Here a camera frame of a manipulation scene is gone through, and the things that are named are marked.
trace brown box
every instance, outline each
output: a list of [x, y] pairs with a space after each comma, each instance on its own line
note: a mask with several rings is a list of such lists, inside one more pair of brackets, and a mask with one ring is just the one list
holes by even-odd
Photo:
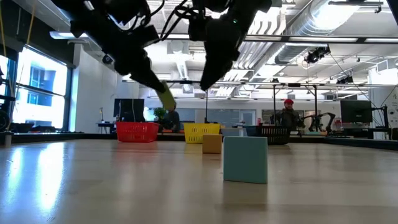
[[220, 134], [204, 134], [202, 153], [221, 154], [223, 147], [223, 136]]

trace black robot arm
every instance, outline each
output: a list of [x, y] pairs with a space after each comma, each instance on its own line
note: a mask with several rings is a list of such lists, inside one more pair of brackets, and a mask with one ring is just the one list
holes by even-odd
[[[115, 70], [143, 85], [164, 93], [165, 87], [151, 70], [151, 62], [144, 47], [161, 41], [150, 17], [146, 0], [51, 0], [69, 18], [75, 37], [87, 34], [106, 54], [104, 61], [113, 61]], [[272, 0], [193, 0], [193, 7], [176, 7], [173, 14], [179, 19], [189, 19], [190, 40], [204, 41], [206, 64], [201, 79], [201, 89], [207, 90], [228, 72], [239, 57], [238, 48], [244, 40], [258, 10], [267, 12]], [[205, 15], [205, 9], [227, 13], [219, 19]], [[127, 24], [135, 18], [134, 25], [124, 30], [117, 24]], [[173, 24], [164, 40], [177, 23]]]

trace green plant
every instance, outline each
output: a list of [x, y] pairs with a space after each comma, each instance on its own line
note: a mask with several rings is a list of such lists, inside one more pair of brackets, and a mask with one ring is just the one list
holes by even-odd
[[158, 118], [158, 119], [163, 119], [164, 116], [166, 115], [166, 110], [164, 108], [156, 108], [154, 110], [154, 115]]

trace yellow object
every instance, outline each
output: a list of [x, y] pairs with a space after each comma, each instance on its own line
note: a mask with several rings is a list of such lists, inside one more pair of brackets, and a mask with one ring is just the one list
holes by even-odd
[[173, 97], [173, 94], [170, 92], [169, 87], [167, 86], [166, 81], [162, 81], [162, 84], [166, 91], [164, 93], [159, 93], [156, 91], [157, 96], [159, 97], [160, 101], [163, 104], [163, 107], [167, 110], [174, 109], [174, 106], [176, 105], [175, 99]]
[[221, 154], [223, 148], [223, 136], [220, 134], [204, 134], [201, 151], [205, 153]]
[[201, 144], [204, 134], [219, 134], [219, 124], [184, 124], [185, 142], [189, 144]]

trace black basket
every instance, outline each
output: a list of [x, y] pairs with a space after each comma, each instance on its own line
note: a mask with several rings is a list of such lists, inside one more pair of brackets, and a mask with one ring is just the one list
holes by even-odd
[[248, 136], [267, 137], [268, 145], [284, 145], [289, 143], [290, 129], [281, 126], [248, 126]]

